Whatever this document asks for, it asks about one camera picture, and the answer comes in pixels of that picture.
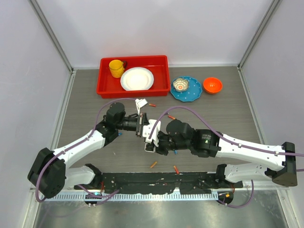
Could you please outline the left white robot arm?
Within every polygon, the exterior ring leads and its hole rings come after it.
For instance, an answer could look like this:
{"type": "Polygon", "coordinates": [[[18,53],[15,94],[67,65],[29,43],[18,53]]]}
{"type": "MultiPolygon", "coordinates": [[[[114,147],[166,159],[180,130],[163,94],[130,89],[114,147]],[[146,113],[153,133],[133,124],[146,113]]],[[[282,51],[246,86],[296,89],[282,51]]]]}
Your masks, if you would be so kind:
{"type": "Polygon", "coordinates": [[[152,142],[149,136],[155,121],[149,120],[147,114],[141,112],[146,104],[146,99],[135,99],[137,112],[126,115],[120,99],[108,102],[109,109],[102,121],[96,121],[87,134],[61,148],[40,150],[28,173],[28,180],[36,187],[36,200],[43,202],[56,196],[64,188],[77,185],[85,190],[97,189],[102,182],[98,168],[91,164],[80,168],[72,168],[72,165],[113,142],[119,136],[120,130],[135,132],[145,142],[152,142]]]}

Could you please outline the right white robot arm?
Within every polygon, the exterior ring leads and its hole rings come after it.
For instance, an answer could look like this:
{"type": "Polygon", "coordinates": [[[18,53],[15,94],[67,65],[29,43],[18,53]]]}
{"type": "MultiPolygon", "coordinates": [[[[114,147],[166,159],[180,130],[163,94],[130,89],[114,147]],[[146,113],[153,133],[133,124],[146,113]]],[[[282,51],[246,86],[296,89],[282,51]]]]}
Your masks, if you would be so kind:
{"type": "Polygon", "coordinates": [[[210,129],[194,129],[177,119],[155,135],[155,151],[190,150],[202,158],[232,158],[244,161],[241,165],[221,164],[214,181],[224,188],[230,183],[245,180],[271,180],[285,186],[297,186],[295,145],[285,142],[279,146],[247,142],[210,129]]]}

